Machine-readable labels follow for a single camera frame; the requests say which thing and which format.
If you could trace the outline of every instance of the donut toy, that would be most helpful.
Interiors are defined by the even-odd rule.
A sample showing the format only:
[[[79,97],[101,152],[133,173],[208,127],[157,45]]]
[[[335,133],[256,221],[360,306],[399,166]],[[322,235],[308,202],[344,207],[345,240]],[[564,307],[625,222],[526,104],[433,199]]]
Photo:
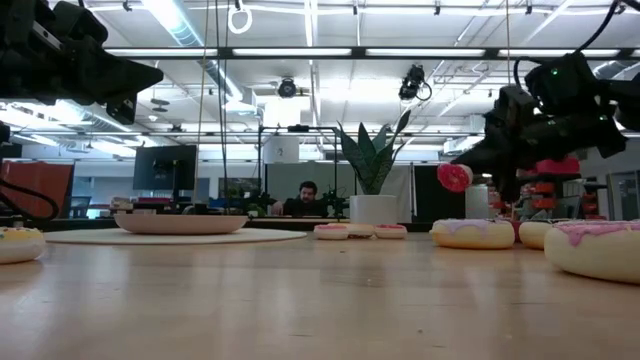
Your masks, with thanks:
[[[555,224],[544,254],[558,268],[597,279],[640,284],[640,223],[583,221]]]
[[[377,225],[374,229],[378,239],[405,239],[407,228],[403,225]]]
[[[318,240],[347,240],[349,230],[344,225],[316,225],[313,233]]]
[[[439,246],[457,249],[508,249],[515,242],[513,226],[503,220],[438,220],[430,234]]]
[[[553,224],[571,221],[569,219],[530,220],[520,224],[518,235],[520,241],[529,249],[544,250],[544,237]]]
[[[44,236],[37,229],[0,228],[0,264],[33,260],[45,247]]]
[[[373,225],[348,224],[349,239],[369,239],[373,236]]]
[[[464,192],[473,181],[473,171],[466,165],[441,164],[437,175],[442,186],[452,192]]]

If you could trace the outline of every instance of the metal frame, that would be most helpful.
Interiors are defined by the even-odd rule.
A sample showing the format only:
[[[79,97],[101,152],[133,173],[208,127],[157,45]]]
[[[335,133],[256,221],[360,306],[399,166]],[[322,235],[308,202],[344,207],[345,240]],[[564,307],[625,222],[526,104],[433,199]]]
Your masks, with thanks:
[[[282,50],[281,54],[269,54],[269,55],[237,55],[234,54],[234,50]],[[459,55],[367,55],[367,50],[425,50],[425,51],[443,51],[450,52],[451,54],[459,53]],[[482,55],[464,54],[465,50],[484,50]],[[299,59],[299,60],[320,60],[320,59],[336,59],[336,60],[507,60],[507,56],[500,54],[500,50],[507,50],[505,47],[390,47],[390,46],[378,46],[378,47],[189,47],[189,48],[171,48],[171,47],[106,47],[107,52],[113,52],[119,56],[130,60],[197,60],[201,61],[205,51],[211,53],[211,51],[217,50],[216,56],[211,58],[221,60],[265,60],[265,59]],[[342,55],[293,55],[287,54],[287,50],[304,51],[304,50],[349,50],[348,53]],[[511,51],[539,51],[539,50],[573,50],[567,47],[512,47]],[[589,60],[631,60],[640,59],[640,49],[636,48],[589,48],[588,50],[620,50],[615,56],[607,55],[590,55],[587,56]],[[127,52],[139,52],[140,54],[129,54]],[[511,55],[510,58],[517,58],[517,56]],[[536,57],[530,56],[534,59],[552,59],[551,57]]]
[[[319,136],[324,136],[324,134],[322,133],[323,130],[326,131],[332,131],[333,132],[333,141],[335,146],[333,147],[333,187],[334,189],[338,188],[338,134],[336,133],[337,128],[336,127],[332,127],[332,126],[310,126],[310,127],[305,127],[305,129],[308,130],[316,130],[318,131],[320,134]],[[269,127],[269,126],[262,126],[260,125],[260,127],[258,128],[258,183],[260,183],[260,190],[262,190],[262,134],[264,133],[264,130],[275,130],[275,132],[273,133],[273,136],[281,136],[283,133],[279,133],[278,131],[287,131],[285,134],[290,134],[289,136],[305,136],[307,134],[309,134],[308,131],[306,132],[288,132],[288,129],[286,127]]]

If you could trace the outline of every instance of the round tray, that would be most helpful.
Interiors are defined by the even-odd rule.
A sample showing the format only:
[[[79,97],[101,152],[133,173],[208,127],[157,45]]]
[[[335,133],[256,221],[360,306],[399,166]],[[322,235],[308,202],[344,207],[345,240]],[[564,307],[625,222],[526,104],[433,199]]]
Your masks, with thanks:
[[[232,233],[246,216],[117,214],[116,224],[134,234],[213,235]]]

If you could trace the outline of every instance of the table surface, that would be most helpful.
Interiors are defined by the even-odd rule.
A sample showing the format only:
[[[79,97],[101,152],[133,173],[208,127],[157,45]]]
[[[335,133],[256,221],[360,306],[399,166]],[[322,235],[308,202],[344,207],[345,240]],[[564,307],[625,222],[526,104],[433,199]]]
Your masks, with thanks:
[[[0,358],[638,359],[640,289],[407,241],[49,245],[0,266]]]

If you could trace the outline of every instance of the person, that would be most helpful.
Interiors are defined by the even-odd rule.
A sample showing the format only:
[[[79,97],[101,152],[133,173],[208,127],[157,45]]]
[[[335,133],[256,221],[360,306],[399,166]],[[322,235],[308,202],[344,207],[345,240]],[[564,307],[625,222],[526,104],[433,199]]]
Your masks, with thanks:
[[[295,199],[287,199],[284,203],[277,201],[271,205],[271,214],[276,216],[289,215],[293,217],[301,216],[321,216],[328,215],[327,207],[319,200],[316,200],[318,186],[313,181],[305,181],[298,188],[298,196]]]

